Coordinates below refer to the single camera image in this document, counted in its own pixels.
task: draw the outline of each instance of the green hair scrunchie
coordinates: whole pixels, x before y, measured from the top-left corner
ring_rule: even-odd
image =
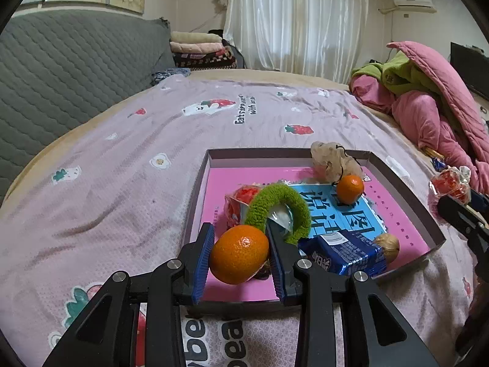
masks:
[[[249,206],[244,224],[254,226],[265,233],[268,212],[279,203],[289,206],[294,221],[293,233],[287,237],[285,242],[297,245],[299,239],[309,236],[311,213],[301,195],[283,183],[273,183],[258,192]]]

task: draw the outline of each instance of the air conditioner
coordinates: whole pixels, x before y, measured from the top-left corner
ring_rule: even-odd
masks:
[[[394,5],[402,11],[435,13],[433,0],[394,0]]]

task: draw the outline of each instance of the gray quilted mattress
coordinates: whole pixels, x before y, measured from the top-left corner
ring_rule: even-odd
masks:
[[[94,10],[12,18],[0,34],[0,203],[44,147],[175,67],[168,21]]]

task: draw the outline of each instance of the blue cloth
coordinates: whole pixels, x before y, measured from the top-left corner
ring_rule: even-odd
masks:
[[[167,77],[172,76],[173,74],[183,74],[185,77],[190,75],[190,69],[175,67],[171,69],[166,69],[161,72],[156,72],[151,74],[153,77],[153,81],[151,81],[151,86],[154,87],[160,81],[164,80]]]

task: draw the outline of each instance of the white curtain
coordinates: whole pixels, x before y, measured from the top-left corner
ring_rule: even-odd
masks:
[[[224,38],[250,68],[345,83],[367,12],[368,0],[229,0]]]

